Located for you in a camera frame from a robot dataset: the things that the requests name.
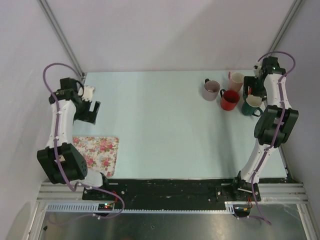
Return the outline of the dark green mug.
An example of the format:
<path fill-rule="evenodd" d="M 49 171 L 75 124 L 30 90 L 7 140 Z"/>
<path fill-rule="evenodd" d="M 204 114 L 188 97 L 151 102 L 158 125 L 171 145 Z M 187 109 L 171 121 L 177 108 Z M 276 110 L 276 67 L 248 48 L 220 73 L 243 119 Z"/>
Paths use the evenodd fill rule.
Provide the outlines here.
<path fill-rule="evenodd" d="M 254 96 L 250 94 L 244 100 L 244 103 L 241 107 L 241 112 L 244 116 L 260 117 L 263 114 L 261 105 L 262 105 L 262 98 L 259 96 Z"/>

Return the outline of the pink mug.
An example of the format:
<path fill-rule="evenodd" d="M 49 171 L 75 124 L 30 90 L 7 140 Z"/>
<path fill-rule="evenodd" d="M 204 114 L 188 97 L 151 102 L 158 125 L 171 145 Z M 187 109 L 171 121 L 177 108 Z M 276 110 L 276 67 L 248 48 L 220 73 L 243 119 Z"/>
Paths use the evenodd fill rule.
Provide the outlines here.
<path fill-rule="evenodd" d="M 228 72 L 228 90 L 239 92 L 242 89 L 245 75 L 240 72 Z"/>

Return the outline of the red mug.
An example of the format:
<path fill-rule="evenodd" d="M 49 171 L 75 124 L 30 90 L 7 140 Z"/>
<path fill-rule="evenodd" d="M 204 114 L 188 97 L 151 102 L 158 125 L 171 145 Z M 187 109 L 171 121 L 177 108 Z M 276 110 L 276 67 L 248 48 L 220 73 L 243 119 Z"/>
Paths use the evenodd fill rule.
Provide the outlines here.
<path fill-rule="evenodd" d="M 220 106 L 225 111 L 232 111 L 240 100 L 238 92 L 233 90 L 220 90 L 221 102 Z"/>

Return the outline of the grey mauve mug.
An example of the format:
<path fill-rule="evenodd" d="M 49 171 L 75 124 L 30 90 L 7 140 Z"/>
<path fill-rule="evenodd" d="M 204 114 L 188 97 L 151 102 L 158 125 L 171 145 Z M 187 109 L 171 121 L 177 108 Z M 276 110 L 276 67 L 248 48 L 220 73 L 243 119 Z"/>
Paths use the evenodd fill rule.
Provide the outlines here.
<path fill-rule="evenodd" d="M 206 101 L 214 101 L 220 92 L 220 88 L 221 86 L 217 81 L 206 78 L 204 80 L 202 97 Z"/>

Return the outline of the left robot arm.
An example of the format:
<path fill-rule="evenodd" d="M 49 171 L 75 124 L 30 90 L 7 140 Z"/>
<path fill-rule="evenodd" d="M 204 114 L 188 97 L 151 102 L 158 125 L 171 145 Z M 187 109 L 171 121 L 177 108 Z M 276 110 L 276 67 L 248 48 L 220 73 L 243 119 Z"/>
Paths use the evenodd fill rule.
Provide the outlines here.
<path fill-rule="evenodd" d="M 49 140 L 36 156 L 52 184 L 69 184 L 73 189 L 76 184 L 94 187 L 94 195 L 104 200 L 111 194 L 107 177 L 89 169 L 85 157 L 73 145 L 74 121 L 96 123 L 101 103 L 96 101 L 90 110 L 94 91 L 94 87 L 73 78 L 60 80 L 60 88 L 48 99 L 52 110 Z"/>

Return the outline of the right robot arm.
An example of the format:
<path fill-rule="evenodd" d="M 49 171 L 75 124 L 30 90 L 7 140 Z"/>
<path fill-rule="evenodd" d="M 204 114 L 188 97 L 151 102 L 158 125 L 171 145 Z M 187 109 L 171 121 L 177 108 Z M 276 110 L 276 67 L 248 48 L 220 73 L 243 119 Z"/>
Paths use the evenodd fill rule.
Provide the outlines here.
<path fill-rule="evenodd" d="M 232 183 L 231 194 L 238 201 L 255 193 L 268 158 L 287 142 L 299 117 L 286 93 L 289 72 L 280 67 L 277 57 L 265 54 L 254 65 L 253 72 L 254 76 L 244 77 L 243 99 L 245 103 L 260 100 L 265 109 L 254 128 L 255 145 L 251 155 Z"/>

